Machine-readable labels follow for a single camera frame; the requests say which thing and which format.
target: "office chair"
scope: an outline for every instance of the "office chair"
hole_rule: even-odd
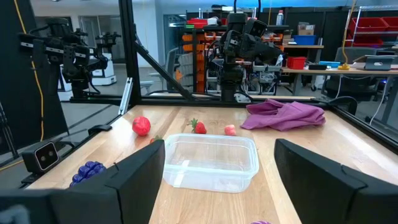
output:
[[[348,63],[352,64],[353,60],[363,55],[376,55],[377,49],[370,47],[346,47],[346,55],[348,57]],[[343,55],[342,48],[339,47],[336,53],[336,62],[344,62],[345,58]],[[377,100],[377,80],[370,76],[360,80],[353,80],[349,78],[362,78],[366,76],[358,75],[345,75],[341,78],[341,87],[339,96],[351,96],[358,101],[370,101],[371,97],[374,96]],[[327,97],[334,98],[337,95],[340,83],[340,76],[331,76],[330,79],[326,80],[323,84],[322,94]]]
[[[166,58],[166,66],[165,70],[166,72],[174,78],[174,62],[175,62],[175,56],[177,54],[178,48],[172,49],[171,51],[168,52],[167,58]],[[164,78],[157,72],[150,73],[150,77],[158,77],[161,84],[162,84],[162,90],[164,89]]]

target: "white bin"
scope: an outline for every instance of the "white bin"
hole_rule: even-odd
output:
[[[256,145],[248,138],[175,134],[165,150],[163,178],[173,187],[238,193],[259,171]]]

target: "floor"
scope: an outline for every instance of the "floor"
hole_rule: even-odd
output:
[[[110,86],[97,86],[97,89],[102,94],[108,95],[122,95],[124,91],[125,82],[127,79],[127,72],[125,65],[114,65],[114,72],[117,77],[117,82]],[[140,80],[141,81],[155,81],[151,86],[150,90],[161,90],[162,85],[157,77],[150,77],[148,74],[155,72],[153,68],[140,68]],[[317,98],[322,97],[321,91],[312,91],[309,86],[303,87],[300,85],[298,87],[298,92],[300,96],[315,96]],[[141,89],[141,94],[146,94],[145,88]],[[289,96],[291,93],[284,87],[278,87],[277,95]],[[379,106],[380,101],[374,102],[360,102],[357,110],[357,117],[360,119],[365,119],[366,116],[373,116]],[[382,104],[376,118],[381,118],[386,104]],[[70,141],[74,143],[81,142],[88,136],[87,130],[92,126],[97,124],[106,124],[112,121],[118,115],[118,106],[114,105],[94,105],[94,104],[76,104],[76,103],[62,103],[63,112],[65,114],[65,119],[67,121],[70,135],[62,134],[64,136],[63,141]],[[70,146],[64,147],[59,153],[62,155],[70,149]],[[9,157],[9,155],[1,155],[0,162],[2,158]],[[0,172],[0,185],[1,189],[15,189],[21,185],[21,180],[29,175],[26,171],[25,165],[20,163],[16,166],[12,166],[4,171]]]

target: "bottle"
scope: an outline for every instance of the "bottle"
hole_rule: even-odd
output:
[[[284,21],[284,11],[279,10],[278,16],[276,17],[276,25],[282,25]]]

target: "cardboard box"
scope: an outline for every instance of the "cardboard box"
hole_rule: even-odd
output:
[[[315,30],[315,25],[299,24],[297,28],[297,33],[299,35],[313,35]]]

